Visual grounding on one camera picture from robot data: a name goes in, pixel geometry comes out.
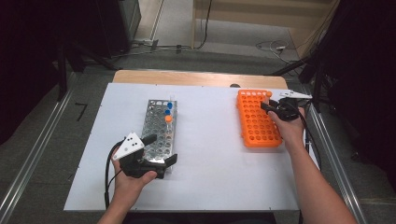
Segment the gray floor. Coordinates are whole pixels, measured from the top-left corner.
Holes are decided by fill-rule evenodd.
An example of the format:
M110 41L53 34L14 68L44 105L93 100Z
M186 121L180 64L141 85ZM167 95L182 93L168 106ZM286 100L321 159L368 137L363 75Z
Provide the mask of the gray floor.
M206 15L206 11L197 13L203 14L204 17ZM191 27L192 1L165 0L153 39L158 39L159 45L190 46ZM196 20L195 47L200 46L204 36L205 20ZM149 34L146 35L146 38L141 34L139 38L149 39ZM210 21L207 29L207 40L200 51L277 59L270 47L274 49L279 46L286 46L281 55L282 59L286 61L299 59L294 50L289 30L286 27Z
M172 1L175 0L168 0L165 3L172 3ZM162 14L162 22L167 17L171 18L172 15ZM169 32L169 27L161 31L163 27L164 25L160 25L156 34L160 39L160 44L188 44L188 42L183 42L186 41L186 38L172 40L172 36L169 35L169 33L172 34L172 32ZM209 38L206 46L208 49L200 51L182 51L182 53L176 54L174 51L167 50L124 56L114 59L112 62L124 69L203 71L253 76L271 74L282 68L285 62L275 57L272 52L256 49L255 44L253 44L256 41L289 38L284 30L280 28L271 29L267 30L269 35L259 35L265 37L260 38L260 40L254 39L248 47L240 48L242 45L240 38L244 38L242 36L229 40L229 45L241 50L229 51L221 44L216 45L216 41ZM145 51L145 49L134 49L132 52L140 51ZM295 52L291 54L285 52L282 55L288 60L295 60L296 58ZM114 73L114 71L108 71L101 65L89 62L84 74L77 74L78 81L70 100L8 223L95 223L102 215L101 213L68 213L64 212L63 209L73 181L73 174L78 168L79 159L88 141L96 113L105 93L106 84L111 82ZM295 71L292 71L283 77L288 81L290 89L298 91L301 89L301 84L297 81L295 75ZM27 116L14 135L0 146L0 194L2 197L18 174L21 165L28 157L37 137L45 126L52 109L56 105L57 94L58 88L54 87ZM82 108L76 103L88 105L79 121L78 117ZM322 116L361 202L368 223L394 223L394 220L396 220L396 195L384 172L370 163L351 160L350 156L354 152L354 148L349 143L342 121L336 115L332 115L326 105L322 105ZM319 139L317 143L321 151L323 174L341 194L332 167L329 165ZM298 214L294 212L276 213L278 223L297 223L297 218Z

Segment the human hand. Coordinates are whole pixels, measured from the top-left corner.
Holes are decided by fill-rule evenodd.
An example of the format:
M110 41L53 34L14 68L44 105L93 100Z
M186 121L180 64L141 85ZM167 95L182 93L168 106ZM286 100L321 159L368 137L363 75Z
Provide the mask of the human hand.
M300 113L305 117L303 108L300 108ZM281 120L274 111L269 111L268 116L276 124L280 135L285 141L286 148L290 148L291 144L303 144L304 125L300 118L284 121Z
M117 174L121 170L120 161L111 161L114 166L115 174ZM126 209L127 211L130 210L136 203L143 187L151 182L151 180L155 179L156 176L157 173L154 171L147 172L140 178L133 178L131 176L127 176L124 172L120 172L116 176L114 196L111 203L116 203L118 207Z

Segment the floor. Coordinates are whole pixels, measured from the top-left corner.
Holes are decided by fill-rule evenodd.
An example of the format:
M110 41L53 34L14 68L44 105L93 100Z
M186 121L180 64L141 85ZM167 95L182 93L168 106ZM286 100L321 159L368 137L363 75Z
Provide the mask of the floor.
M141 2L143 19L136 40L150 43L158 39L159 45L189 45L191 40L192 2L188 0L144 0ZM284 67L287 62L299 60L293 50L288 30L283 27L246 25L230 22L210 21L208 39L199 51L183 51L175 54L172 50L154 53L146 48L134 49L129 55L113 59L112 62L124 69L163 69L177 71L222 72L230 74L266 75ZM196 44L200 43L197 34ZM269 44L288 43L281 54L270 50ZM90 134L106 84L111 82L114 71L108 71L100 64L88 60L84 74L70 73L70 90L64 104L56 102L58 89L55 87L25 119L21 127L0 146L0 192L5 195L24 165L29 152L42 148L40 160L29 171L29 182L22 183L24 189L18 203L12 207L13 213L7 223L94 223L101 213L66 213L63 211L74 173ZM297 75L302 68L283 75L290 89L302 91ZM81 105L87 105L81 119ZM62 115L52 114L60 107ZM390 187L386 175L376 166L350 159L354 148L350 145L342 121L327 105L321 105L321 116L332 138L338 157L343 163L347 176L359 198L366 222L394 223L396 220L396 195ZM35 145L42 139L42 131L51 136L42 146ZM328 156L321 141L318 148L323 161L322 173L329 183L342 195L337 178L333 174ZM277 223L297 223L298 214L276 213Z

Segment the orange cap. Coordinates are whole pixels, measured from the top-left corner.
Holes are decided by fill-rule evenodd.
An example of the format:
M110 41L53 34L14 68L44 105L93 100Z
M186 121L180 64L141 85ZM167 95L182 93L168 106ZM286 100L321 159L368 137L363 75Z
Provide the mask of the orange cap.
M172 116L166 115L165 116L165 121L166 121L166 123L172 122Z

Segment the metal rail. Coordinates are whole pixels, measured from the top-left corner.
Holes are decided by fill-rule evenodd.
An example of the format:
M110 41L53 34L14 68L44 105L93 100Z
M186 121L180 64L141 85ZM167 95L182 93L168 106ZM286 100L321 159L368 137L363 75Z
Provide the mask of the metal rail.
M310 94L305 87L303 87L305 94ZM330 166L337 180L338 186L340 187L341 193L346 202L346 206L349 208L353 216L356 218L358 223L367 224L367 220L361 210L358 197L355 194L355 190L349 181L347 172L340 159L338 158L337 151L335 150L332 139L326 129L322 115L317 113L315 109L310 109L309 113L312 116L314 124L317 128L320 140L324 146L327 157L329 158Z
M155 17L154 25L152 26L151 34L149 36L150 40L153 40L155 34L157 33L157 26L158 23L160 22L160 17L162 13L163 13L163 0L161 0L160 7L158 8L157 16Z
M47 120L43 130L35 141L34 146L32 147L28 157L23 163L22 168L18 172L14 181L8 187L6 192L6 196L3 198L0 206L0 223L6 224L9 221L9 218L12 215L12 212L17 205L18 200L23 194L24 189L26 188L32 174L37 166L44 150L46 149L47 143L50 140L50 137L55 130L64 109L69 102L70 96L75 88L75 84L78 82L78 75L76 73L72 73L69 78L69 86L70 89L65 94L62 101L58 102L53 108L49 119Z

